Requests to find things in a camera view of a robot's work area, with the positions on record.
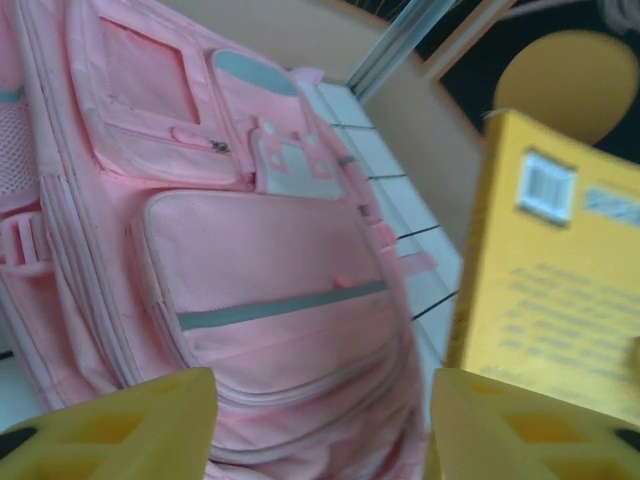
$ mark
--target yellow circle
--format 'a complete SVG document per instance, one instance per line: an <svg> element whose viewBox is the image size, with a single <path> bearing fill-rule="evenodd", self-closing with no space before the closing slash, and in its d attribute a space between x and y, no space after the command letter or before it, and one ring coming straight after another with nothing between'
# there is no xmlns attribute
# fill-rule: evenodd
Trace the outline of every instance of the yellow circle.
<svg viewBox="0 0 640 480"><path fill-rule="evenodd" d="M638 61L624 43L566 30L536 40L511 61L494 108L515 108L592 145L626 115L639 78Z"/></svg>

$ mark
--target metal frame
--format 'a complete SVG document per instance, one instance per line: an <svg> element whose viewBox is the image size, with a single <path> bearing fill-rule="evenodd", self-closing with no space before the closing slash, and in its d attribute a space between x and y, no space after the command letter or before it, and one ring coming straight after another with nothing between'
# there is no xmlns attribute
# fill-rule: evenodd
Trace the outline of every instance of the metal frame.
<svg viewBox="0 0 640 480"><path fill-rule="evenodd" d="M411 0L356 68L347 86L367 102L456 0Z"/></svg>

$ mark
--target zipper pull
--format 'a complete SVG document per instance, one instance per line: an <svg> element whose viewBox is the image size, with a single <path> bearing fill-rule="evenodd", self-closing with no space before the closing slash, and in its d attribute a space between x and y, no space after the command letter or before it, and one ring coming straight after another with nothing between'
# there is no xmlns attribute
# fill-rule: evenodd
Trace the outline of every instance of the zipper pull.
<svg viewBox="0 0 640 480"><path fill-rule="evenodd" d="M211 140L210 138L207 138L203 135L189 132L180 127L173 127L171 129L171 136L174 139L176 139L178 142L184 143L185 145L193 145L195 147L210 148L214 150L216 153L221 153L223 155L229 155L231 153L229 144L225 142L217 142L215 140Z"/></svg>

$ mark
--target mesh side pocket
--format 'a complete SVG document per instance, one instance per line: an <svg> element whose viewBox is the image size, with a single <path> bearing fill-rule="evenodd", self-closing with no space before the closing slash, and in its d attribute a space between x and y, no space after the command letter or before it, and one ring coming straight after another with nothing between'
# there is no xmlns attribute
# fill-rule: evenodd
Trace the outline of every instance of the mesh side pocket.
<svg viewBox="0 0 640 480"><path fill-rule="evenodd" d="M25 207L38 198L29 107L24 97L0 103L0 212Z"/></svg>

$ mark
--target backpack pocket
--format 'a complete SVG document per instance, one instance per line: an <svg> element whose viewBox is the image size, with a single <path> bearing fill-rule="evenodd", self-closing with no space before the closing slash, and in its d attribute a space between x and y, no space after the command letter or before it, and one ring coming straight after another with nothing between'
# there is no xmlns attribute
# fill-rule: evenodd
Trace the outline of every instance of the backpack pocket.
<svg viewBox="0 0 640 480"><path fill-rule="evenodd" d="M193 38L121 1L79 0L68 11L78 107L104 170L218 187L242 178L229 120Z"/></svg>
<svg viewBox="0 0 640 480"><path fill-rule="evenodd" d="M151 315L228 401L299 402L396 352L366 227L339 204L174 191L152 197L131 232Z"/></svg>

